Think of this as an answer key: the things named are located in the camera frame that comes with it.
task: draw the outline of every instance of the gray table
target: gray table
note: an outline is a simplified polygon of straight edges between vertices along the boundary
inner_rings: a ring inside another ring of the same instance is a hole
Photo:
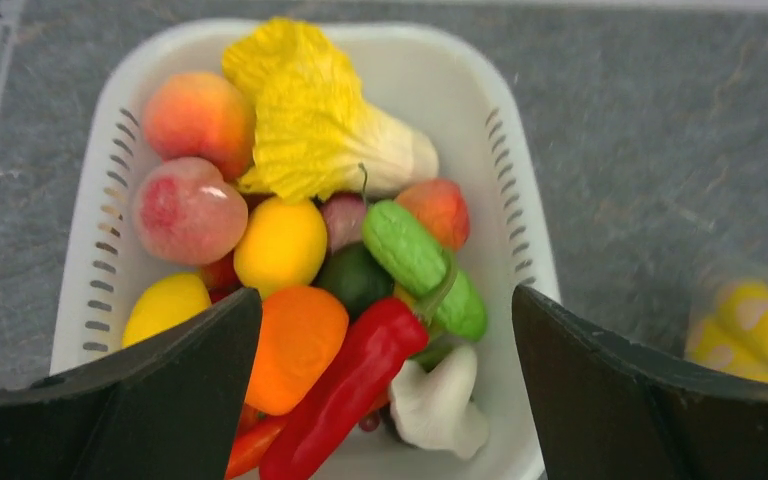
[[[0,115],[0,386],[46,373],[96,97],[148,35],[208,16],[410,20],[510,82],[566,304],[675,352],[691,261],[768,261],[768,16],[221,0],[31,0]]]

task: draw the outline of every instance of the green cucumber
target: green cucumber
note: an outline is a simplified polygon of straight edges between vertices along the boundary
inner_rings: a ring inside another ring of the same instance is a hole
[[[428,295],[445,277],[443,246],[396,202],[382,200],[371,206],[363,221],[362,234],[373,258],[415,298]],[[471,341],[480,340],[487,332],[484,300],[460,268],[433,322]]]
[[[313,282],[337,297],[354,323],[373,303],[393,295],[393,277],[378,265],[361,242],[334,252]]]

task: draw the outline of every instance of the white plastic basket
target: white plastic basket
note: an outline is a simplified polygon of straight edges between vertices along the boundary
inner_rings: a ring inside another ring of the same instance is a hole
[[[224,48],[256,25],[223,19],[177,26],[143,43],[108,79],[75,202],[52,374],[119,349],[138,296],[176,270],[143,251],[128,218],[131,192],[160,163],[140,136],[144,103],[171,74],[220,72]],[[490,62],[449,34],[392,23],[323,28],[351,57],[365,96],[430,136],[441,174],[461,185],[469,204],[472,234],[458,258],[488,306],[475,398],[492,434],[483,451],[463,463],[399,446],[383,434],[353,433],[316,478],[536,479],[543,460],[514,344],[511,293],[520,282],[556,300],[559,293],[516,102]]]

